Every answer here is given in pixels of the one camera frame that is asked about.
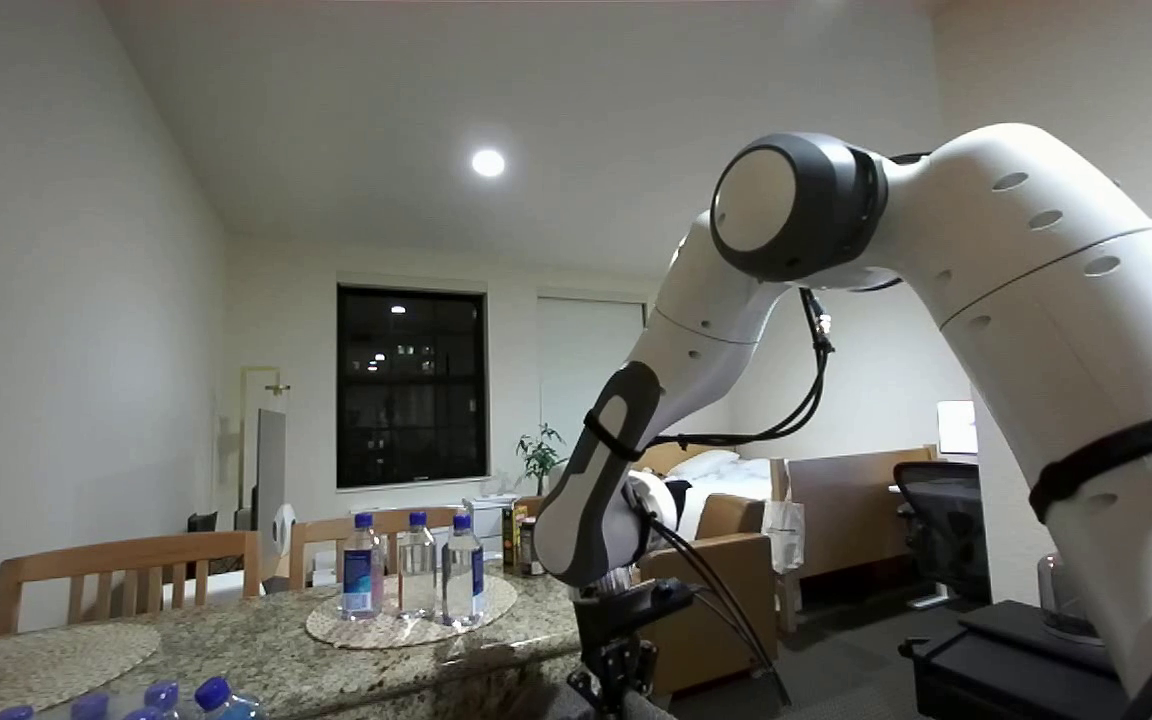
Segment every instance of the black chair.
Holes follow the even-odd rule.
[[[908,552],[939,602],[988,606],[988,555],[982,515],[982,470],[953,462],[908,462],[893,470],[905,497]]]

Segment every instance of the plastic bottle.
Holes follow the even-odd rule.
[[[191,700],[206,710],[206,720],[264,720],[259,705],[235,698],[224,678],[206,682]]]
[[[0,720],[32,720],[32,705],[0,710]]]
[[[144,687],[142,710],[156,712],[159,720],[185,720],[182,712],[182,686],[175,682],[152,682]]]
[[[424,511],[410,511],[410,531],[400,540],[400,617],[437,621],[440,576],[437,540]]]
[[[456,511],[444,545],[444,625],[474,629],[485,621],[485,545],[474,535],[468,511]]]
[[[79,700],[70,705],[70,720],[108,720],[108,698],[103,694],[87,694]]]
[[[345,549],[345,617],[370,621],[383,610],[383,545],[373,511],[352,515],[358,540]]]

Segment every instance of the dark window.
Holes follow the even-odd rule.
[[[335,485],[485,477],[485,296],[339,289],[335,321]]]

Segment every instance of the recessed light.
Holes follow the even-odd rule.
[[[497,182],[497,177],[504,177],[504,154],[502,147],[475,147],[474,155],[468,155],[468,168],[482,177],[482,182]]]

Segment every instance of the ceiling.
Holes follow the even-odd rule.
[[[103,0],[235,240],[600,272],[659,272],[724,160],[788,130],[815,6]],[[485,139],[497,184],[466,168]]]

